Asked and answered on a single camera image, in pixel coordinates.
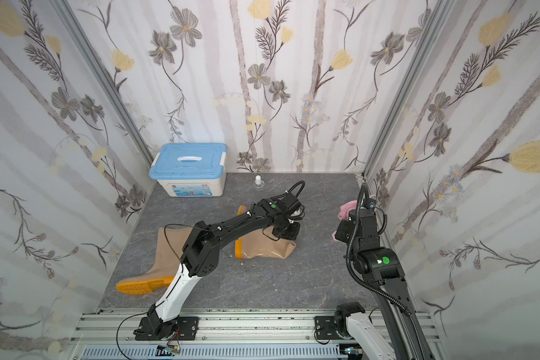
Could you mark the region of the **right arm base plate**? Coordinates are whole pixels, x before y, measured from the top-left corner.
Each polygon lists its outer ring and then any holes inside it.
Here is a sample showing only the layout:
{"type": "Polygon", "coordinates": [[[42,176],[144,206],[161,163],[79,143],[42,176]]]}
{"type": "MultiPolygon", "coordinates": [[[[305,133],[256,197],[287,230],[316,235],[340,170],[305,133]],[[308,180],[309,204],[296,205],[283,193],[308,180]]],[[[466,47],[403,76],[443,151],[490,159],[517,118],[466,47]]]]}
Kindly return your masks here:
{"type": "Polygon", "coordinates": [[[337,324],[334,316],[315,316],[313,321],[315,338],[318,341],[325,342],[342,339],[337,332],[337,324]]]}

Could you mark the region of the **pink cloth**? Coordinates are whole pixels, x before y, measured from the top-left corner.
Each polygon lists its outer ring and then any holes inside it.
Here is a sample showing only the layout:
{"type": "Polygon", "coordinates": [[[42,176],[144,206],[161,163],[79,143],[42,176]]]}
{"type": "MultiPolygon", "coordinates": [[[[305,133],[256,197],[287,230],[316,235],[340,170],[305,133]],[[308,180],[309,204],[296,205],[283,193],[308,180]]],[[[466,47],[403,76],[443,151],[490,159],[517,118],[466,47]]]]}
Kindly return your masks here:
{"type": "Polygon", "coordinates": [[[356,205],[357,201],[354,200],[340,207],[340,212],[338,213],[340,223],[336,231],[332,234],[333,239],[345,244],[348,243],[355,227],[353,216],[356,214],[356,205]]]}

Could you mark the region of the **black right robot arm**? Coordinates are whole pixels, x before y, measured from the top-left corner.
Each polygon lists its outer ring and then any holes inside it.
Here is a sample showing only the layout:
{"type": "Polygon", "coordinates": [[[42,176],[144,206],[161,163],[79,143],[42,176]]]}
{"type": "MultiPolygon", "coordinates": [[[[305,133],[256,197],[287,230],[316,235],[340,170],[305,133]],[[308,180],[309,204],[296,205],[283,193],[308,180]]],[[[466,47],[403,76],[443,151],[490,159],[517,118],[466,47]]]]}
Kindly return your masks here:
{"type": "Polygon", "coordinates": [[[378,224],[377,202],[361,184],[355,208],[343,219],[334,238],[346,245],[346,270],[362,288],[372,292],[382,315],[390,341],[369,320],[358,303],[343,304],[334,313],[337,333],[352,338],[367,359],[434,359],[416,316],[416,310],[398,255],[382,246],[380,236],[387,225],[387,215],[378,224]]]}

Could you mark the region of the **tan rubber boot orange sole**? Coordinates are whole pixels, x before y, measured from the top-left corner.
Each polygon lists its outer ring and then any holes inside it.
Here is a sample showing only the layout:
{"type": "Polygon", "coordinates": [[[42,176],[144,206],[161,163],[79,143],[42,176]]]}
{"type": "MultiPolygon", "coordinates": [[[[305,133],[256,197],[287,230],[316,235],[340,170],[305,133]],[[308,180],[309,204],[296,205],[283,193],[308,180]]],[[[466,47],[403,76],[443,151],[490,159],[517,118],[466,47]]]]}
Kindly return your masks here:
{"type": "Polygon", "coordinates": [[[273,226],[249,232],[234,242],[237,259],[249,260],[255,257],[286,259],[296,249],[293,240],[278,238],[272,233],[273,226]]]}

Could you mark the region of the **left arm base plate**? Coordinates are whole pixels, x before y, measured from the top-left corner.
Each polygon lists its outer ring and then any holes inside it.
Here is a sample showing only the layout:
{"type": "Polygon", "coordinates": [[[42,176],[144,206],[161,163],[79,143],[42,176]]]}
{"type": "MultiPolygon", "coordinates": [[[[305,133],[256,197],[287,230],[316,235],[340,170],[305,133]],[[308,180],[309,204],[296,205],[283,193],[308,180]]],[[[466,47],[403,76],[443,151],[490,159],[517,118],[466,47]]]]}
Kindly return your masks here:
{"type": "Polygon", "coordinates": [[[136,341],[165,341],[172,337],[180,341],[194,341],[199,321],[198,316],[179,316],[167,322],[144,316],[133,334],[136,341]]]}

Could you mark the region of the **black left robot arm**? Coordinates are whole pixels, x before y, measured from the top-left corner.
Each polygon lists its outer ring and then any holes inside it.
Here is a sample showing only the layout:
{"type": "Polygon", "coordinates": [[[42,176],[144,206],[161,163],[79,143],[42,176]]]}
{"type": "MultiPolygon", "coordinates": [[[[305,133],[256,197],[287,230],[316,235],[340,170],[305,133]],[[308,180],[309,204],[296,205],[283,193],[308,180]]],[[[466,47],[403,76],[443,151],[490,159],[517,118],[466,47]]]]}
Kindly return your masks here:
{"type": "Polygon", "coordinates": [[[203,221],[192,227],[178,271],[159,300],[142,318],[135,335],[143,340],[163,340],[179,327],[179,315],[186,299],[198,281],[212,273],[219,264],[221,250],[228,244],[256,230],[272,229],[273,241],[294,240],[299,234],[299,222],[304,206],[292,193],[261,199],[244,214],[219,223],[203,221]]]}

